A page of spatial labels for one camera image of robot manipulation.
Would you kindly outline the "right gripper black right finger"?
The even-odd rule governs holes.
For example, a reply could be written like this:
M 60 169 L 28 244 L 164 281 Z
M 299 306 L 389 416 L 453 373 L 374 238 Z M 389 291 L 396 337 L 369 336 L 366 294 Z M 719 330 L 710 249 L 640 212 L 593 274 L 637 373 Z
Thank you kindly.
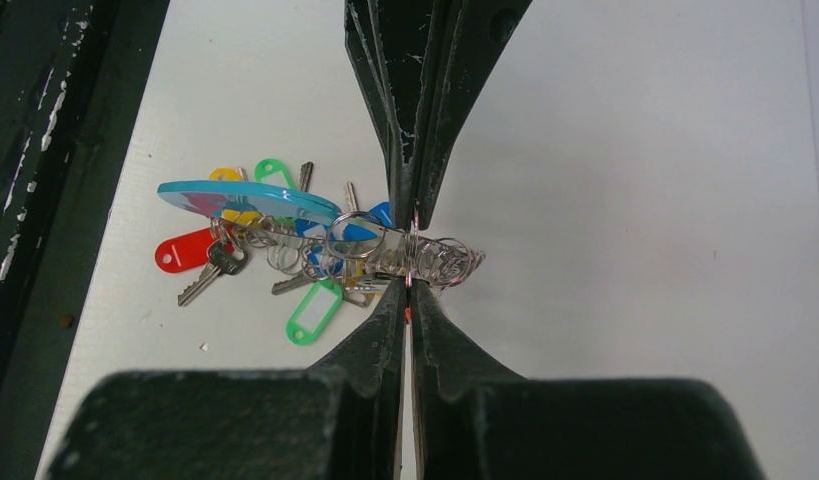
M 408 292 L 422 479 L 761 479 L 729 403 L 692 378 L 530 379 Z

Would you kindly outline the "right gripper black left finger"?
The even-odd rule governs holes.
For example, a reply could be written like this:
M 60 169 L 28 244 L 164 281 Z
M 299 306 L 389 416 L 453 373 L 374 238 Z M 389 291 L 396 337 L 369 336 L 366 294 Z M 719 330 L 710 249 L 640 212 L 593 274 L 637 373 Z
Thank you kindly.
M 309 367 L 124 371 L 82 401 L 48 479 L 396 479 L 407 290 Z

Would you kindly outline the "blue keyring with keys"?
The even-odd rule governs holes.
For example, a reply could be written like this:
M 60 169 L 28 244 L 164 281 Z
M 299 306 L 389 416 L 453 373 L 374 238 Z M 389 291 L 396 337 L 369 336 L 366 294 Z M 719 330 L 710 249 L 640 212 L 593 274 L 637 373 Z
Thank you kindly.
M 192 304 L 216 279 L 239 274 L 252 254 L 262 252 L 268 266 L 285 276 L 271 294 L 305 290 L 285 332 L 292 343 L 310 345 L 343 302 L 366 308 L 396 280 L 446 290 L 483 263 L 483 252 L 455 238 L 397 229 L 387 201 L 360 209 L 353 183 L 345 186 L 344 207 L 311 193 L 313 170 L 306 162 L 292 178 L 282 161 L 268 158 L 252 177 L 242 168 L 221 167 L 205 180 L 158 186 L 163 201 L 209 222 L 156 250 L 157 265 L 168 273 L 201 270 L 178 295 L 178 306 Z

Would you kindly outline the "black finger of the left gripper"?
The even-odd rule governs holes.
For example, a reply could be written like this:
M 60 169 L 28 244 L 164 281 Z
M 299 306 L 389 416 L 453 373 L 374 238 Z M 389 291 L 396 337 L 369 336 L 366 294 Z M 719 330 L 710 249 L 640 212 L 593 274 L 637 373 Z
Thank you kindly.
M 448 162 L 486 81 L 511 39 L 529 1 L 444 1 L 432 28 L 437 51 L 423 84 L 426 132 L 416 155 L 414 207 L 417 226 L 429 227 Z
M 392 222 L 406 229 L 423 70 L 421 1 L 347 1 L 345 43 L 385 161 Z

